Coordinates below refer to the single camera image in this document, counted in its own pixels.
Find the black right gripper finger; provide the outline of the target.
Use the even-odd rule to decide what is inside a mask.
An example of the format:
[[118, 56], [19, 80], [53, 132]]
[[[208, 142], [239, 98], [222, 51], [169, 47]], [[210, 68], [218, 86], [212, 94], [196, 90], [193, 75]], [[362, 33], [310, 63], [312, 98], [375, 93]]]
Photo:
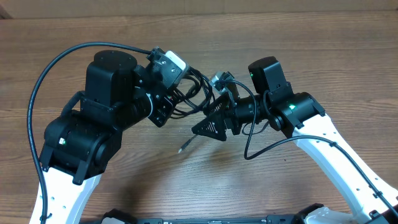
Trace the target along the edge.
[[227, 136], [224, 111], [218, 110], [209, 114], [205, 119], [194, 125], [192, 133], [219, 141], [226, 141]]
[[224, 93], [219, 96], [214, 102], [205, 106], [203, 114], [206, 116], [212, 116], [216, 114], [226, 114], [231, 110], [231, 98], [228, 93]]

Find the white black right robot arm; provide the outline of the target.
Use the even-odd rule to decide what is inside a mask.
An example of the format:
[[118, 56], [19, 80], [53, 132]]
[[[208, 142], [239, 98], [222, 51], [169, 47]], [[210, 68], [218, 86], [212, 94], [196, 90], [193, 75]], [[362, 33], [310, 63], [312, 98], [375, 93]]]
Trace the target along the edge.
[[241, 134], [243, 126], [261, 121], [294, 142], [321, 168], [350, 208], [349, 213], [315, 203], [294, 215], [269, 215], [267, 223], [396, 223], [397, 190], [383, 181], [344, 140], [325, 109], [312, 95], [294, 93], [274, 57], [248, 67], [254, 89], [241, 98], [240, 82], [219, 72], [211, 80], [220, 94], [192, 128], [199, 136], [226, 140], [226, 131]]

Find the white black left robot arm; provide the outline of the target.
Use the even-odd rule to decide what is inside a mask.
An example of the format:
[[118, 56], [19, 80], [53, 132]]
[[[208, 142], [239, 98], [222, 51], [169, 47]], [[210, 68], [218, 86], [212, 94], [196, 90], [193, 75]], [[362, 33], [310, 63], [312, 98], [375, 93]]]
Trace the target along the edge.
[[78, 223], [123, 132], [149, 118], [163, 126], [176, 105], [172, 93], [188, 71], [173, 51], [155, 48], [142, 67], [130, 54], [103, 50], [75, 93], [45, 129], [40, 162], [46, 193], [38, 193], [32, 223]]

